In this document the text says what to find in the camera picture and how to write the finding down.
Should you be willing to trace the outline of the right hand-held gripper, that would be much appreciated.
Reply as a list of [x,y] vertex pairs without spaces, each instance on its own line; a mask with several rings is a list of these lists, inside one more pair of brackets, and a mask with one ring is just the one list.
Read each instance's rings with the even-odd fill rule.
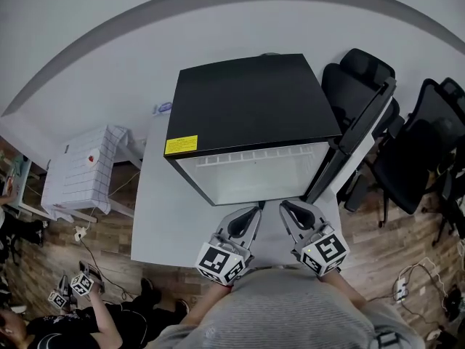
[[349,254],[340,231],[335,230],[314,205],[297,200],[284,200],[279,205],[281,220],[294,240],[291,253],[317,276],[337,269]]

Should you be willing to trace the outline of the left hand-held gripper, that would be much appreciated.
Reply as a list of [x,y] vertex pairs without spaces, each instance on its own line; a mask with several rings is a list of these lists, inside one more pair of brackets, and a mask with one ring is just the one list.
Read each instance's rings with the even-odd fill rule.
[[199,273],[222,286],[232,286],[252,261],[249,248],[261,218],[262,210],[258,206],[242,208],[224,217],[216,233],[199,251],[195,263]]

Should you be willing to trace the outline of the white wire fridge shelf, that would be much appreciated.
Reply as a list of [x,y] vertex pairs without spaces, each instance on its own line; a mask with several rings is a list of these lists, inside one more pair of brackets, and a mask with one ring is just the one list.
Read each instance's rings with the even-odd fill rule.
[[196,159],[196,166],[208,167],[244,161],[259,161],[274,158],[296,158],[301,156],[308,156],[311,159],[316,159],[319,155],[320,153],[314,150],[310,145],[298,145],[285,148],[244,151],[229,154],[219,154],[215,156],[200,157]]

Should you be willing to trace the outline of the person's right forearm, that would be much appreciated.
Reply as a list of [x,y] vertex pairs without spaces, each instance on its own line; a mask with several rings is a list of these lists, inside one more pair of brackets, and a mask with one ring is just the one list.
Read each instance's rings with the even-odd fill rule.
[[336,287],[357,309],[361,309],[367,303],[366,298],[357,292],[337,270],[330,271],[322,276],[320,280]]

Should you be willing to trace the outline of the person's left forearm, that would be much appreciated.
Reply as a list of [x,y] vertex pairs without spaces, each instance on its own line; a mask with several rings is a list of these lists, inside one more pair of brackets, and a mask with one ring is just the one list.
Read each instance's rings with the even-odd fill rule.
[[231,292],[231,286],[223,286],[214,282],[205,295],[195,304],[190,312],[181,320],[180,325],[198,326],[206,314]]

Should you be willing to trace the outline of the black mini fridge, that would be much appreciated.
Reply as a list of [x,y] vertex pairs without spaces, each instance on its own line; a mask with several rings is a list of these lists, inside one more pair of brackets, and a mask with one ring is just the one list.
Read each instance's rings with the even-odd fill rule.
[[[260,55],[179,72],[165,159],[210,204],[301,197],[341,134],[301,54]],[[197,167],[219,154],[310,145],[320,155]]]

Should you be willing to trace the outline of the person's grey knit sweater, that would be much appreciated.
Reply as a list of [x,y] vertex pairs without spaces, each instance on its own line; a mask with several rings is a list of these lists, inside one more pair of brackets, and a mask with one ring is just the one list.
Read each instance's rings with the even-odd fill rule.
[[146,349],[425,349],[391,305],[357,309],[336,287],[302,269],[239,278],[198,326],[165,328]]

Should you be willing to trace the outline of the white power strip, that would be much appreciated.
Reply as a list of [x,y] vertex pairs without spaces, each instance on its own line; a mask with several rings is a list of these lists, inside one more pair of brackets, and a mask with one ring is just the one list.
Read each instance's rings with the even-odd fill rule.
[[394,292],[395,302],[401,303],[406,298],[407,296],[406,286],[407,286],[407,283],[406,283],[405,278],[399,278],[395,282],[395,292]]

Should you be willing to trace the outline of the black mesh office chair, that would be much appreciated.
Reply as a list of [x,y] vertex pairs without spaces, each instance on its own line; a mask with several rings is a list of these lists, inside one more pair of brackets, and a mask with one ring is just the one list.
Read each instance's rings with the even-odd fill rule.
[[465,138],[465,89],[447,77],[441,83],[425,79],[413,112],[396,137],[388,137],[369,164],[383,191],[383,227],[389,203],[407,214],[418,208],[429,174]]

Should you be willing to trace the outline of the black padded office chair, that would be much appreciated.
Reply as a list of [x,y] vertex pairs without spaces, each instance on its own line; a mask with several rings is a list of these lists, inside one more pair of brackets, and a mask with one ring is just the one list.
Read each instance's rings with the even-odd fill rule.
[[[388,77],[396,77],[394,68],[357,48],[348,51],[340,63],[330,63],[325,67],[322,88],[341,130],[336,146]],[[367,136],[374,140],[382,135],[395,139],[403,123],[399,103],[392,98]]]

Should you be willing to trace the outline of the black swivel office chair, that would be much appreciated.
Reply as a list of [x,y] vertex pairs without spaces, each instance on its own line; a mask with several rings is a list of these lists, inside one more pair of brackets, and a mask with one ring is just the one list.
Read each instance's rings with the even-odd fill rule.
[[439,243],[446,224],[450,226],[449,235],[456,230],[459,238],[465,240],[465,209],[462,210],[458,203],[459,199],[465,203],[465,136],[458,142],[452,167],[435,183],[434,191],[438,194],[440,204],[432,213],[441,214],[442,220],[432,246]]

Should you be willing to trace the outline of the black lumpy bag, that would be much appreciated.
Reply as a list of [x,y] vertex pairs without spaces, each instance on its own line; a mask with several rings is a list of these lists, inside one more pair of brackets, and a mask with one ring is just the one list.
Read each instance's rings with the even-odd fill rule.
[[452,285],[448,296],[444,298],[445,316],[449,322],[453,322],[461,313],[462,295],[457,284]]

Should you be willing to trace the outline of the small teal table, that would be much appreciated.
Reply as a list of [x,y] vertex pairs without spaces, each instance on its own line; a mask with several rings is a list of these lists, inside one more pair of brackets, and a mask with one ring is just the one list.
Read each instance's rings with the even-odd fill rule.
[[3,185],[1,195],[5,196],[9,191],[15,192],[15,200],[6,205],[7,213],[18,218],[21,214],[31,216],[32,213],[23,208],[23,195],[30,173],[32,161],[20,154],[13,158],[6,173],[6,177],[2,178],[1,184]]

